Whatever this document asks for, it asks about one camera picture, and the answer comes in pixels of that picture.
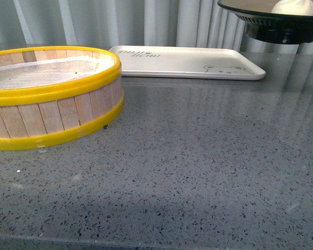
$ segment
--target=speckled quartz countertop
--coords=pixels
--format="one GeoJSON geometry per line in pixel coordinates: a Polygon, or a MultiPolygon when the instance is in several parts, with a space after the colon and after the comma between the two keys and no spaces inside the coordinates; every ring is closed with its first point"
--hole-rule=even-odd
{"type": "Polygon", "coordinates": [[[0,151],[0,249],[313,249],[313,56],[244,55],[265,78],[123,78],[108,129],[0,151]]]}

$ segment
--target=white curtain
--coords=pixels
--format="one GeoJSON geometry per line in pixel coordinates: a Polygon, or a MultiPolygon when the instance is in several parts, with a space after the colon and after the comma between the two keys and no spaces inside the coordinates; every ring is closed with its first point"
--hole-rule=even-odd
{"type": "Polygon", "coordinates": [[[0,44],[6,47],[150,45],[313,54],[313,43],[251,39],[244,25],[217,0],[0,0],[0,44]]]}

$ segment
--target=bamboo steamer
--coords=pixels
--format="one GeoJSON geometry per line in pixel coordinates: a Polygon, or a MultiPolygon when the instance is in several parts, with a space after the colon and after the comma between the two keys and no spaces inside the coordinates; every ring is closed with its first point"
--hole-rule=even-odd
{"type": "Polygon", "coordinates": [[[123,98],[121,62],[111,52],[78,46],[0,51],[0,150],[86,136],[119,115],[123,98]]]}

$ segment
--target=white tray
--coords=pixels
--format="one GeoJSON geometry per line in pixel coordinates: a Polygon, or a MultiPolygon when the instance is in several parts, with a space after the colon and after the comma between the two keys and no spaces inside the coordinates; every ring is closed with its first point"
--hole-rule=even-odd
{"type": "Polygon", "coordinates": [[[122,75],[131,77],[259,80],[266,72],[231,49],[116,46],[122,75]]]}

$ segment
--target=white bun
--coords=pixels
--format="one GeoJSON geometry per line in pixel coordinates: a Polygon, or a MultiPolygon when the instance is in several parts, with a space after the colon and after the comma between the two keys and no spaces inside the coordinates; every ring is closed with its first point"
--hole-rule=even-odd
{"type": "Polygon", "coordinates": [[[272,9],[274,14],[313,16],[311,0],[280,0],[272,9]]]}

